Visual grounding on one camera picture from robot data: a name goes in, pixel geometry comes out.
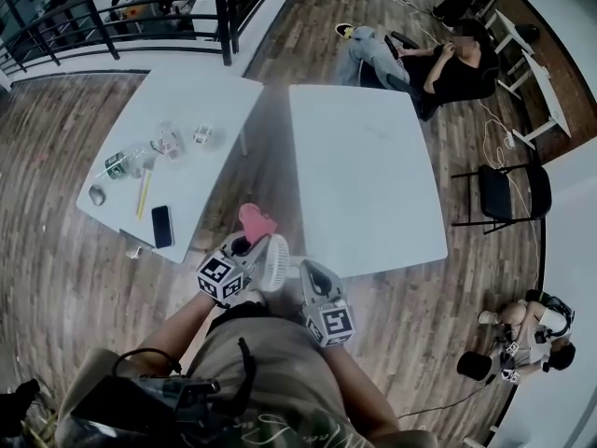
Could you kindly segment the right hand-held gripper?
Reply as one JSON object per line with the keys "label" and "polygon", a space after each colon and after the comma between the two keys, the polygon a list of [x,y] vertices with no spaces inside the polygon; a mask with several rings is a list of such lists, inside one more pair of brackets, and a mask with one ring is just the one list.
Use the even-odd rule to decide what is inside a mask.
{"label": "right hand-held gripper", "polygon": [[299,265],[305,327],[320,347],[344,344],[356,333],[352,307],[340,278],[324,265],[305,259]]}

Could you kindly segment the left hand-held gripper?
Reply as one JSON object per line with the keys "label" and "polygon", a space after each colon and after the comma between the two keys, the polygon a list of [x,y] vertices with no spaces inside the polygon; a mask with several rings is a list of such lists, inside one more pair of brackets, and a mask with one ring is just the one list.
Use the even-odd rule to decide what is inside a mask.
{"label": "left hand-held gripper", "polygon": [[217,307],[230,308],[232,297],[253,280],[257,263],[270,240],[265,235],[250,243],[244,231],[229,235],[196,271],[200,292],[211,297]]}

